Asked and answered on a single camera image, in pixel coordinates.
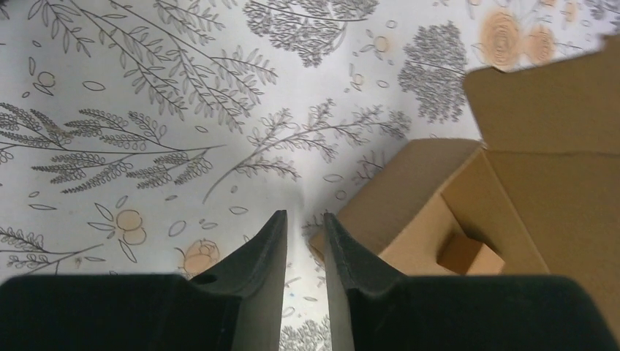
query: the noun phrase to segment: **cardboard box flap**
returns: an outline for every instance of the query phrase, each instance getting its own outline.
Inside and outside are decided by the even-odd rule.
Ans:
[[[491,150],[620,154],[620,36],[544,67],[471,72],[464,88]]]
[[[620,336],[620,157],[488,157],[549,271],[586,288]]]
[[[381,253],[479,148],[475,140],[410,141],[340,210],[338,219],[360,244]],[[322,232],[309,241],[319,256],[324,243]]]

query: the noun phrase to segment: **black plastic part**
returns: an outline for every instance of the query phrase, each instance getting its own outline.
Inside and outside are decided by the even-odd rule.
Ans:
[[[590,297],[560,276],[405,276],[325,215],[334,351],[618,351]]]
[[[278,349],[287,213],[187,281],[18,276],[0,286],[0,350]]]

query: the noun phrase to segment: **small cardboard box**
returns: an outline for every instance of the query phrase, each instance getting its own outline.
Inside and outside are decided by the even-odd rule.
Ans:
[[[483,242],[455,234],[439,253],[437,263],[456,274],[482,276],[500,274],[504,260]]]
[[[466,233],[503,274],[573,278],[620,339],[620,36],[544,67],[468,74],[485,140],[413,140],[339,213],[366,248],[409,275]],[[321,258],[323,235],[311,239]]]

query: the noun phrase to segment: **patterned wallpaper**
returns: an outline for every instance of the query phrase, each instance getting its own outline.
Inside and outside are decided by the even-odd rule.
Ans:
[[[281,350],[331,350],[306,248],[405,142],[480,138],[461,83],[596,50],[618,0],[0,5],[0,278],[192,277],[289,210]]]

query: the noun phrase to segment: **fern drawing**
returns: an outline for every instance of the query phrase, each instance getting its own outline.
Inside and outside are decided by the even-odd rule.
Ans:
[[[52,267],[58,273],[60,264],[69,258],[82,255],[92,249],[96,249],[103,244],[93,245],[77,251],[57,252],[48,250],[44,245],[43,235],[34,233],[25,234],[21,229],[14,230],[0,227],[0,244],[8,246],[8,249],[0,247],[0,254],[8,253],[9,259],[6,263],[8,268],[27,270],[24,274],[35,273],[44,268]],[[82,257],[77,257],[76,262],[80,262]],[[90,262],[105,262],[102,258],[86,256],[85,260]]]
[[[374,151],[371,151],[369,156],[363,155],[362,159],[358,160],[358,165],[359,168],[352,179],[355,185],[361,185],[370,181],[383,170],[385,167],[385,153],[382,152],[379,158]]]
[[[329,212],[325,209],[319,215],[313,214],[312,219],[306,221],[304,225],[301,226],[302,236],[304,238],[310,238],[314,234],[316,234],[319,230],[323,228],[323,216]]]
[[[249,1],[243,8],[248,27],[269,37],[275,48],[296,52],[305,67],[318,67],[336,51],[350,22],[366,20],[377,0]]]
[[[152,105],[159,106],[160,115],[167,110],[184,120],[188,111],[202,113],[206,118],[217,117],[231,132],[242,132],[241,116],[248,118],[264,94],[257,84],[276,84],[278,76],[258,49],[247,56],[241,47],[218,56],[200,49],[215,40],[216,32],[226,29],[214,10],[218,2],[208,3],[193,0],[181,6],[178,0],[155,0],[153,6],[163,25],[115,0],[109,0],[112,11],[104,15],[73,0],[66,4],[36,0],[28,17],[40,15],[53,39],[62,36],[65,53],[75,44],[76,51],[91,56],[95,40],[82,35],[82,28],[74,24],[81,18],[99,32],[101,45],[118,51],[124,78],[132,80],[135,94],[145,93]],[[229,8],[236,5],[234,0],[221,3]],[[206,63],[199,64],[198,58]]]
[[[13,159],[11,148],[25,147],[59,151],[50,158],[51,165],[33,166],[33,170],[55,173],[52,184],[79,183],[62,190],[64,194],[83,192],[122,175],[138,181],[138,189],[157,188],[173,182],[182,185],[208,173],[213,166],[206,154],[218,146],[173,148],[162,142],[166,125],[142,113],[129,112],[127,118],[101,110],[80,110],[83,119],[57,125],[43,113],[25,111],[0,103],[8,113],[0,113],[0,164]],[[97,150],[70,148],[76,137],[93,138],[101,143]],[[133,170],[129,161],[136,156],[150,156],[153,165]]]
[[[419,114],[429,123],[457,122],[463,114],[462,83],[467,65],[461,31],[449,21],[445,25],[420,27],[398,74],[403,91],[413,91],[420,103]]]
[[[326,133],[332,132],[337,140],[345,140],[350,146],[361,146],[369,140],[365,134],[378,132],[397,139],[405,137],[411,127],[411,118],[401,111],[390,111],[387,118],[382,106],[361,108],[352,114],[351,120],[342,119],[334,123],[332,108],[336,106],[332,99],[310,107],[308,124],[296,124],[289,110],[284,108],[278,113],[261,119],[263,130],[254,128],[248,141],[255,147],[245,159],[222,175],[207,191],[207,199],[217,186],[230,174],[237,172],[251,178],[259,172],[275,173],[281,178],[296,181],[301,175],[293,161],[282,156],[268,156],[272,151],[297,150],[319,152],[325,162],[332,162],[338,155],[338,144],[330,143]]]

